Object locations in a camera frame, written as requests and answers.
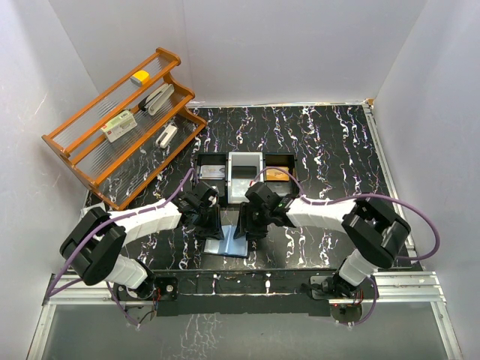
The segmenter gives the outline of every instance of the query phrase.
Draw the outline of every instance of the compartment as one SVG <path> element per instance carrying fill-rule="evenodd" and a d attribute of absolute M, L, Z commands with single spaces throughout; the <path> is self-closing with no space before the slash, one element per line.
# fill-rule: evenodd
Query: compartment
<path fill-rule="evenodd" d="M 226 152 L 199 153 L 195 159 L 195 169 L 199 180 L 218 190 L 220 206 L 227 206 L 228 154 Z"/>
<path fill-rule="evenodd" d="M 282 167 L 285 168 L 285 170 L 288 169 L 288 172 L 296 179 L 298 179 L 296 172 L 296 164 L 297 158 L 294 154 L 266 153 L 263 158 L 264 167 Z M 289 178 L 287 181 L 282 181 L 279 179 L 273 179 L 267 173 L 264 174 L 264 179 L 267 186 L 281 197 L 284 197 L 287 194 L 292 194 L 294 196 L 297 196 L 299 194 L 300 189 L 292 179 Z"/>
<path fill-rule="evenodd" d="M 230 152 L 228 159 L 228 203 L 239 204 L 248 201 L 245 193 L 250 183 L 263 169 L 261 152 Z"/>

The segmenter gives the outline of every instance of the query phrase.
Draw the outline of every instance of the wooden frame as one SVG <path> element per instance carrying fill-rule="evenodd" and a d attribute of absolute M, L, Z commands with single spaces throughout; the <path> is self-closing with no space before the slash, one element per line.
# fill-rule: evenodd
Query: wooden frame
<path fill-rule="evenodd" d="M 75 139 L 71 141 L 67 146 L 62 146 L 56 142 L 55 138 L 62 134 L 63 131 L 69 131 L 73 128 L 73 125 L 76 122 L 81 122 L 83 116 L 90 110 L 93 110 L 95 106 L 101 103 L 101 101 L 106 100 L 109 95 L 111 95 L 116 89 L 120 86 L 123 86 L 126 82 L 130 81 L 130 77 L 135 74 L 137 71 L 142 70 L 150 63 L 154 61 L 159 61 L 161 69 L 156 73 L 151 79 L 143 86 L 136 88 L 132 91 L 127 97 L 123 99 L 118 105 L 114 106 L 112 109 L 108 110 L 107 114 L 103 117 L 99 117 L 99 120 L 90 126 L 87 131 L 80 132 L 75 135 Z M 92 102 L 82 108 L 77 114 L 69 118 L 65 123 L 57 127 L 48 135 L 43 135 L 42 139 L 45 143 L 62 159 L 62 161 L 70 168 L 70 170 L 75 174 L 75 176 L 95 195 L 100 197 L 105 203 L 108 203 L 116 210 L 123 210 L 127 205 L 148 185 L 148 183 L 153 180 L 160 171 L 165 169 L 167 165 L 173 160 L 173 158 L 188 145 L 188 143 L 195 138 L 196 135 L 206 126 L 207 122 L 200 118 L 197 115 L 194 115 L 186 107 L 187 103 L 195 98 L 195 94 L 189 88 L 184 87 L 183 85 L 178 84 L 171 76 L 170 71 L 175 67 L 180 65 L 180 58 L 165 49 L 158 48 L 154 54 L 149 56 L 145 61 L 135 67 L 132 71 L 123 76 L 118 82 L 110 86 L 104 93 L 96 97 Z M 130 108 L 130 111 L 135 115 L 141 111 L 138 107 L 138 102 L 140 102 L 141 95 L 146 92 L 150 87 L 155 84 L 158 84 L 160 81 L 164 83 L 172 84 L 174 87 L 174 93 L 172 95 L 172 109 L 161 118 L 159 118 L 139 139 L 137 139 L 133 144 L 131 144 L 126 151 L 123 151 L 109 166 L 104 169 L 100 175 L 91 176 L 84 173 L 79 169 L 78 165 L 82 160 L 84 160 L 89 154 L 91 154 L 95 149 L 98 149 L 104 142 L 108 141 L 106 137 L 101 134 L 98 136 L 99 129 L 105 125 L 111 118 L 119 114 L 121 111 L 126 109 L 128 105 L 136 103 L 134 107 Z M 183 116 L 188 121 L 196 124 L 195 131 L 190 134 L 181 145 L 175 149 L 164 161 L 163 163 L 155 169 L 152 173 L 149 174 L 148 178 L 138 186 L 128 198 L 120 204 L 113 202 L 108 196 L 105 196 L 100 190 L 100 184 L 104 182 L 109 176 L 111 176 L 115 170 L 117 170 L 134 152 L 142 146 L 149 138 L 151 138 L 157 131 L 159 131 L 173 116 L 179 114 Z"/>

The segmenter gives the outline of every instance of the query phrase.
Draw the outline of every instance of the orange object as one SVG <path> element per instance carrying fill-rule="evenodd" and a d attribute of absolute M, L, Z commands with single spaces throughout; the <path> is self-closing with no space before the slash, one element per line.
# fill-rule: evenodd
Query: orange object
<path fill-rule="evenodd" d="M 279 166 L 279 168 L 288 172 L 288 167 L 286 166 Z M 268 169 L 266 173 L 267 182 L 288 182 L 290 180 L 286 173 L 276 169 Z"/>
<path fill-rule="evenodd" d="M 170 74 L 178 65 L 177 55 L 158 48 L 52 133 L 42 136 L 75 176 L 115 210 L 125 209 L 206 126 L 203 118 L 186 107 L 195 98 L 194 92 L 178 84 Z M 148 71 L 150 79 L 138 87 L 130 78 L 140 70 Z M 169 100 L 154 115 L 140 110 L 138 103 L 164 83 L 172 84 L 175 90 Z M 132 112 L 136 130 L 109 142 L 101 128 L 124 110 Z M 155 146 L 167 122 L 184 129 L 172 139 L 169 154 Z M 156 169 L 140 167 L 139 159 L 149 155 L 155 156 Z"/>

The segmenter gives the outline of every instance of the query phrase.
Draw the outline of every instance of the black marble surface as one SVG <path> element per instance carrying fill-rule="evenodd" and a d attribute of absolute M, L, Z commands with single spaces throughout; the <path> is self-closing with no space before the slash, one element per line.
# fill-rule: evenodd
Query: black marble surface
<path fill-rule="evenodd" d="M 388 194 L 362 106 L 285 106 L 195 109 L 208 127 L 130 204 L 168 197 L 198 152 L 292 152 L 298 178 L 311 198 L 337 199 L 360 192 Z M 87 200 L 87 205 L 94 201 Z M 223 212 L 236 224 L 238 212 Z M 202 254 L 193 229 L 155 233 L 130 243 L 124 253 L 151 269 L 337 268 L 353 250 L 345 234 L 313 227 L 269 227 L 251 245 L 248 259 Z"/>

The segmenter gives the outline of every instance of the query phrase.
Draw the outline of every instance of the gray floor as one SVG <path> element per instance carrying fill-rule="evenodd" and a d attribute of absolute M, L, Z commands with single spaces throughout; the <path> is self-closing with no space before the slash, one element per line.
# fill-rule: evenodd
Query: gray floor
<path fill-rule="evenodd" d="M 113 305 L 62 305 L 43 359 L 447 358 L 429 303 L 380 303 L 351 330 L 325 318 L 245 314 L 155 318 L 136 331 Z"/>

